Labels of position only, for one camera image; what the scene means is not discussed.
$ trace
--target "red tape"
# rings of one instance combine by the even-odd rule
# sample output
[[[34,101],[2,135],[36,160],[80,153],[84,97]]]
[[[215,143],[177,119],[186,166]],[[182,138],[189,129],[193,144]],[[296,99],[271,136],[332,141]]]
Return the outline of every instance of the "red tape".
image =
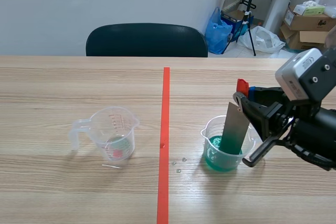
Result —
[[[157,187],[157,224],[169,224],[169,105],[170,68],[164,68],[161,108],[159,184]]]

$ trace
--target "red object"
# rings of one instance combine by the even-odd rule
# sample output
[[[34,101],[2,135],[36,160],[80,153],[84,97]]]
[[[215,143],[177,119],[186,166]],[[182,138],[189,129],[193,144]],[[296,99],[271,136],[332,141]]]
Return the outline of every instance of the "red object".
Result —
[[[248,97],[249,85],[248,82],[244,79],[238,79],[237,81],[237,92],[243,93],[246,97]]]
[[[157,224],[169,224],[169,99],[170,69],[163,69]]]

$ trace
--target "chair backrest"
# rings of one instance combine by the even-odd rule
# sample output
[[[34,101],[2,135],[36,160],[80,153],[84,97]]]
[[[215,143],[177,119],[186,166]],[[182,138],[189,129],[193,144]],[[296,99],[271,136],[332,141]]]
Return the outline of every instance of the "chair backrest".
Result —
[[[207,57],[204,36],[196,29],[168,24],[117,24],[94,30],[87,56]]]

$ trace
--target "measuring cup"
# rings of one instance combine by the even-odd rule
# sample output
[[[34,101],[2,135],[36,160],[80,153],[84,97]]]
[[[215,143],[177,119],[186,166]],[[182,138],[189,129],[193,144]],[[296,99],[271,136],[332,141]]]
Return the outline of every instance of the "measuring cup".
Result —
[[[218,149],[219,145],[215,141],[222,139],[226,116],[220,115],[212,118],[201,130],[201,136],[204,137],[204,157],[207,164],[214,170],[227,172],[235,169],[242,159],[254,148],[258,133],[253,127],[249,126],[239,155],[228,154]]]
[[[77,120],[68,134],[73,150],[79,148],[78,133],[85,132],[103,156],[111,161],[128,158],[134,151],[134,128],[139,120],[127,109],[108,107],[89,119]]]

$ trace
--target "metal plate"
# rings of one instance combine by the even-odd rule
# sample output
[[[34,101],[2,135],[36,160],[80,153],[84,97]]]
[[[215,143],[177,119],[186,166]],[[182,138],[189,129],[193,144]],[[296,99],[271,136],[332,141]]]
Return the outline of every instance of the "metal plate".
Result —
[[[239,155],[250,122],[240,108],[229,102],[219,150]]]

